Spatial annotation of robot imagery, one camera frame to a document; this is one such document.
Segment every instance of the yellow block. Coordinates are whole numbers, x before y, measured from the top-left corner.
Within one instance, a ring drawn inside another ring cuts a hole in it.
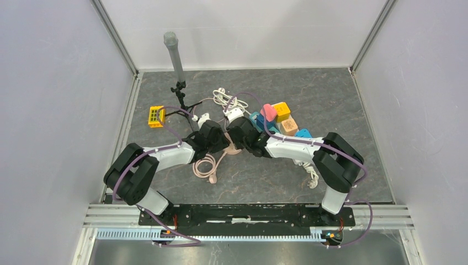
[[[163,106],[152,106],[150,107],[150,116],[148,117],[148,125],[151,128],[160,128],[162,127],[162,124],[158,121],[158,118],[156,117],[156,113],[159,109],[161,109]],[[166,120],[166,109],[162,109],[159,112],[159,119],[164,123]]]
[[[291,114],[288,105],[284,102],[273,105],[273,108],[275,108],[278,113],[278,116],[276,116],[276,123],[281,123],[283,120],[287,120]]]

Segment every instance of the white wall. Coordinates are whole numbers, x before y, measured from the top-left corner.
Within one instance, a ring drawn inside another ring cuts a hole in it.
[[[466,264],[468,2],[398,1],[357,70],[427,264]]]
[[[131,73],[90,1],[0,6],[0,264],[70,264]]]
[[[140,69],[350,66],[385,0],[103,0]]]

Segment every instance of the yellow basket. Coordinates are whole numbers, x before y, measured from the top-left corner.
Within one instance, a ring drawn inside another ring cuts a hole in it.
[[[158,118],[156,117],[156,113],[162,107],[163,106],[152,106],[152,107],[150,107],[150,116],[148,117],[148,125],[151,128],[160,128],[160,127],[162,127],[162,124],[158,121]],[[164,123],[166,121],[166,109],[162,109],[159,112],[159,119],[161,120],[162,123]]]

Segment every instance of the blue block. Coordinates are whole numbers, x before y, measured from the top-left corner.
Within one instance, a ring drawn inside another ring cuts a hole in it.
[[[294,136],[301,137],[301,138],[312,138],[312,135],[310,135],[310,132],[307,129],[302,129],[302,130],[297,131]]]
[[[262,128],[260,128],[258,125],[257,125],[257,116],[260,115],[260,113],[258,112],[254,112],[250,115],[250,121],[252,121],[252,124],[253,126],[255,127],[255,129],[257,129],[257,131],[259,131],[259,133],[261,133],[263,131],[263,124],[262,124]],[[268,129],[269,131],[274,131],[276,134],[279,134],[279,130],[276,128],[276,126],[274,127],[271,127],[270,129]]]
[[[265,117],[261,114],[258,114],[257,115],[257,126],[260,127],[260,128],[264,128],[263,127],[263,123],[265,122]],[[275,127],[275,122],[274,121],[267,121],[267,128],[268,130],[271,129],[272,127]]]

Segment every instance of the metal frame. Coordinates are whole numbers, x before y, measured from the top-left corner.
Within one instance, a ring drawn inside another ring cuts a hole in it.
[[[354,59],[354,62],[350,67],[350,70],[352,72],[355,72],[358,69],[370,45],[372,44],[372,42],[374,42],[375,37],[379,33],[380,28],[382,27],[382,24],[384,23],[385,19],[388,17],[396,1],[397,0],[387,0],[382,11],[380,11],[380,14],[377,17],[377,20],[375,21],[374,25],[372,26],[372,29],[369,32],[369,35],[367,35],[367,38],[365,39],[361,49],[359,50],[358,55],[356,56],[356,59]]]
[[[102,4],[101,0],[91,0],[91,3],[93,4],[94,8],[98,12],[99,17],[104,23],[104,26],[107,32],[109,33],[110,37],[114,41],[115,46],[117,46],[117,49],[119,49],[119,52],[124,58],[125,63],[127,64],[127,67],[130,69],[130,71],[134,75],[138,75],[138,68],[136,68],[135,64],[133,63],[133,60],[130,57],[129,52],[125,48],[125,45],[122,39],[120,38],[119,33],[117,33],[117,30],[115,29],[115,26],[112,23],[112,20],[110,20],[109,14],[105,10],[104,5]]]
[[[364,230],[369,224],[370,211],[367,205],[352,205],[356,225],[347,229]],[[414,224],[405,205],[373,205],[372,230],[398,230],[400,232],[410,265],[424,264],[416,244]],[[83,230],[72,264],[88,264],[96,239],[144,240],[159,238],[161,226],[140,226],[140,211],[126,204],[90,204],[84,219]],[[307,241],[317,242],[321,230],[338,227],[311,227],[311,237],[205,237],[205,241]]]
[[[115,144],[114,153],[112,154],[112,158],[108,162],[106,168],[109,168],[110,165],[112,165],[112,163],[117,159],[121,151],[125,148],[125,144],[127,143],[127,138],[129,137],[130,125],[133,119],[133,113],[134,113],[135,106],[136,106],[136,100],[138,98],[138,93],[140,91],[142,76],[143,76],[143,73],[139,73],[134,78],[133,85],[129,93],[129,100],[127,101],[127,105],[125,107],[125,113],[124,113],[124,118],[122,120],[122,125],[120,126],[119,136],[117,137],[117,141]],[[104,201],[106,194],[111,194],[111,193],[112,193],[112,190],[109,189],[103,183],[100,202]]]
[[[369,129],[370,129],[370,135],[372,136],[372,140],[373,142],[375,143],[375,146],[377,147],[377,154],[378,154],[378,157],[379,157],[379,161],[380,163],[382,164],[382,167],[384,168],[384,173],[385,173],[385,181],[387,182],[387,186],[389,186],[389,189],[390,189],[390,194],[392,195],[392,201],[394,203],[398,203],[396,201],[396,197],[395,197],[395,193],[393,192],[393,186],[392,186],[392,183],[390,181],[390,178],[388,177],[389,176],[389,173],[387,171],[387,166],[385,165],[385,162],[384,160],[382,160],[382,154],[380,153],[380,146],[379,146],[379,143],[375,140],[375,131],[374,131],[374,127],[372,126],[372,122],[371,120],[369,119],[369,116],[367,115],[367,112],[366,112],[366,106],[364,104],[364,101],[363,101],[363,97],[361,95],[361,92],[359,90],[359,87],[358,87],[358,83],[356,81],[356,77],[355,77],[355,73],[351,71],[351,68],[348,69],[349,70],[349,73],[351,74],[351,79],[353,80],[353,83],[354,83],[354,87],[356,88],[356,91],[358,92],[358,97],[359,97],[359,101],[361,102],[361,105],[363,106],[363,111],[364,111],[364,117],[366,119],[366,122],[369,126]]]

